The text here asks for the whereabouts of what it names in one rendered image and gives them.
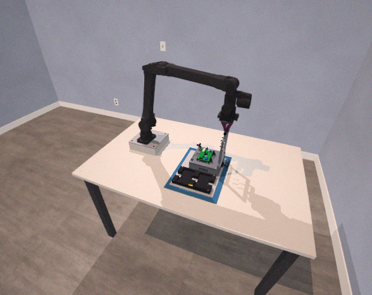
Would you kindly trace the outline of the green circuit board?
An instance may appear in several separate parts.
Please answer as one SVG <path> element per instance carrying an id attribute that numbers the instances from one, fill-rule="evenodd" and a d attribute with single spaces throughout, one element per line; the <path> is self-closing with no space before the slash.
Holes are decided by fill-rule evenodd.
<path id="1" fill-rule="evenodd" d="M 211 155 L 212 155 L 212 151 L 210 150 L 207 150 L 207 149 L 202 149 L 202 151 L 200 152 L 199 156 L 197 159 L 199 160 L 204 160 L 204 161 L 209 161 Z"/>

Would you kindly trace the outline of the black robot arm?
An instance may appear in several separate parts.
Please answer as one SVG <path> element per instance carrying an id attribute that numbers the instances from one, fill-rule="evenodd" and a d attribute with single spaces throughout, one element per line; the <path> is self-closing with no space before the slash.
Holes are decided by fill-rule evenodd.
<path id="1" fill-rule="evenodd" d="M 235 77 L 217 75 L 177 66 L 167 61 L 159 61 L 150 64 L 142 66 L 142 70 L 144 71 L 144 103 L 142 118 L 138 124 L 140 137 L 137 139 L 137 142 L 139 143 L 147 145 L 156 137 L 156 134 L 151 132 L 151 129 L 156 126 L 155 113 L 153 114 L 156 75 L 176 77 L 215 87 L 216 89 L 226 92 L 224 105 L 229 107 L 224 107 L 223 105 L 220 115 L 221 123 L 225 125 L 229 123 L 230 118 L 234 119 L 235 117 L 236 107 L 230 107 L 236 104 L 239 108 L 249 109 L 251 105 L 252 94 L 237 91 L 239 80 Z"/>

